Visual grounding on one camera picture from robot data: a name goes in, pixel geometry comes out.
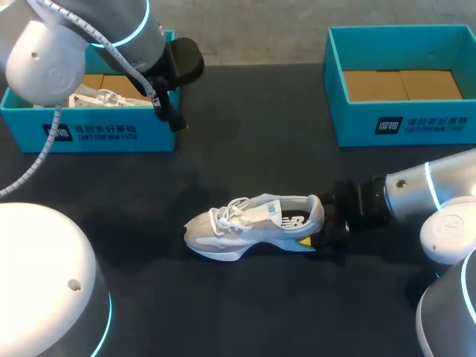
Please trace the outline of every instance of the white dome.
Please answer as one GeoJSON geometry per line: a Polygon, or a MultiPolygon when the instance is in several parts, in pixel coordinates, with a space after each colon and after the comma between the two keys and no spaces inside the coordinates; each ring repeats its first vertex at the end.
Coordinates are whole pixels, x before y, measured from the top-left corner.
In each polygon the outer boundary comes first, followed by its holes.
{"type": "Polygon", "coordinates": [[[31,357],[57,342],[91,297],[96,259],[65,215],[0,204],[0,357],[31,357]]]}

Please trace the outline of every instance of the shoe insole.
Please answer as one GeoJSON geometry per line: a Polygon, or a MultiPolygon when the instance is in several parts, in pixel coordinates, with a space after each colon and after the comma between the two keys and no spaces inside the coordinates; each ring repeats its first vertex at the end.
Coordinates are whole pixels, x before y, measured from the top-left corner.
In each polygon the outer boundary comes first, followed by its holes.
{"type": "Polygon", "coordinates": [[[310,213],[306,210],[284,210],[281,215],[283,217],[281,227],[299,228],[307,223],[310,213]]]}

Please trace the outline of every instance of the shoe sole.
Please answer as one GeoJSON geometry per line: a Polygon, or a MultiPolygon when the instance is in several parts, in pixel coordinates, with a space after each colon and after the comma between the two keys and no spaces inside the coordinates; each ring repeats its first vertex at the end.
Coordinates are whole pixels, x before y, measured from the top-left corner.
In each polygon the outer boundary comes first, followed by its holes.
{"type": "MultiPolygon", "coordinates": [[[[314,248],[309,248],[304,245],[299,244],[297,241],[301,240],[300,239],[286,239],[286,240],[280,240],[280,239],[268,239],[266,241],[263,241],[262,243],[269,243],[272,244],[280,249],[283,249],[284,251],[299,251],[299,252],[310,252],[310,251],[315,251],[314,248]]],[[[229,251],[229,252],[223,252],[223,253],[211,253],[209,251],[200,251],[199,249],[196,249],[194,247],[191,247],[187,244],[188,248],[191,250],[195,251],[197,254],[202,255],[203,257],[207,257],[209,259],[213,260],[219,260],[221,262],[235,262],[239,258],[242,257],[242,255],[253,245],[252,244],[248,247],[241,248],[237,251],[229,251]]]]}

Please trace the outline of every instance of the yellow shoe tag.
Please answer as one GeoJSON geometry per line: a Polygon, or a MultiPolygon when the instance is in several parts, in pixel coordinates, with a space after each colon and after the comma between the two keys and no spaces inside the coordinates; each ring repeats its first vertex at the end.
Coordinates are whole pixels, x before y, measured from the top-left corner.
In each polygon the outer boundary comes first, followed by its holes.
{"type": "Polygon", "coordinates": [[[312,248],[311,237],[306,237],[297,241],[299,244],[304,245],[305,247],[312,248]]]}

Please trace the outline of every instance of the new balance logo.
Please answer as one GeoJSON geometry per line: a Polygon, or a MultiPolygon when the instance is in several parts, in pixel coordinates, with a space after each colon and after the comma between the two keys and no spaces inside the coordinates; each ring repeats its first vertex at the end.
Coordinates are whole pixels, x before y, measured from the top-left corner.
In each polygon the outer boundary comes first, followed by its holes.
{"type": "Polygon", "coordinates": [[[296,217],[283,217],[283,221],[281,222],[281,227],[283,228],[296,228],[304,225],[304,217],[296,216],[296,217]]]}

